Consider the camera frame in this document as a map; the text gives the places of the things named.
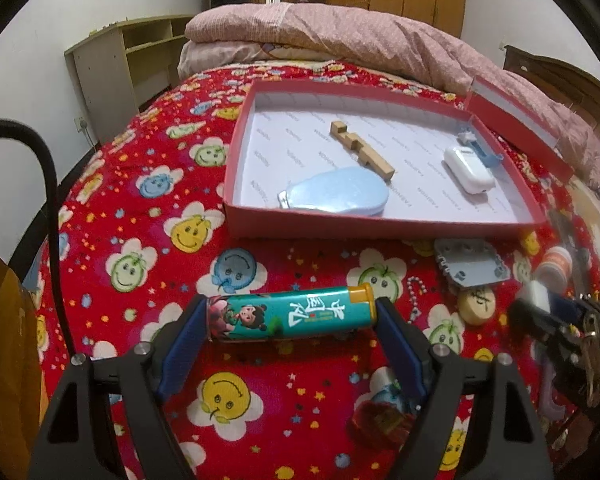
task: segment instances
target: floral blanket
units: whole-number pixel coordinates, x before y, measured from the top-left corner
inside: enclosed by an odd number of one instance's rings
[[[546,248],[549,227],[520,240],[490,240],[512,279],[487,288],[495,314],[466,326],[458,298],[426,240],[232,240],[222,213],[224,164],[240,103],[257,78],[313,78],[385,86],[461,106],[454,94],[352,64],[284,62],[233,65],[192,76],[164,94],[113,143],[103,146],[62,206],[61,279],[77,350],[94,359],[151,340],[190,298],[370,283],[432,341],[463,356],[490,360],[501,351],[518,362],[533,402],[539,371],[532,347],[511,348],[506,308]],[[590,278],[600,268],[568,192],[541,166],[505,144],[545,208],[573,219],[589,248]],[[43,262],[48,259],[45,248]],[[51,394],[68,356],[50,293],[39,277],[38,350]],[[395,449],[374,447],[352,427],[362,401],[400,400],[399,385],[372,331],[277,343],[206,343],[181,394],[164,407],[201,480],[384,478]],[[123,413],[112,398],[118,444],[130,478],[142,478]],[[471,400],[462,401],[440,478],[451,478],[464,444]]]

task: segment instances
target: black cable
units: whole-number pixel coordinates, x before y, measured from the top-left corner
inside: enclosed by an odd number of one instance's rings
[[[45,178],[46,191],[46,219],[48,221],[49,241],[49,267],[51,273],[51,293],[56,304],[56,314],[62,336],[70,356],[75,354],[74,339],[69,330],[69,323],[64,310],[62,300],[62,288],[60,286],[60,238],[58,234],[58,178],[56,167],[51,157],[51,152],[34,130],[24,124],[11,120],[0,119],[0,139],[13,139],[29,146],[36,155],[42,175]]]

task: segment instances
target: teal lighter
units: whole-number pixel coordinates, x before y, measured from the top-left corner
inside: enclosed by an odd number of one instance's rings
[[[304,292],[276,292],[208,298],[211,339],[254,341],[319,336],[369,328],[376,304],[368,283]]]

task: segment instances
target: wooden headboard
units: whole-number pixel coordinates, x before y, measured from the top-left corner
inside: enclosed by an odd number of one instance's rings
[[[505,70],[521,75],[576,112],[600,135],[600,81],[569,63],[535,56],[511,45],[505,49]]]

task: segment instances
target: light blue oval object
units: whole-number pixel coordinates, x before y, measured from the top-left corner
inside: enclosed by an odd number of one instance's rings
[[[278,195],[282,209],[310,209],[325,213],[376,215],[389,200],[389,188],[366,168],[341,168],[292,184]]]

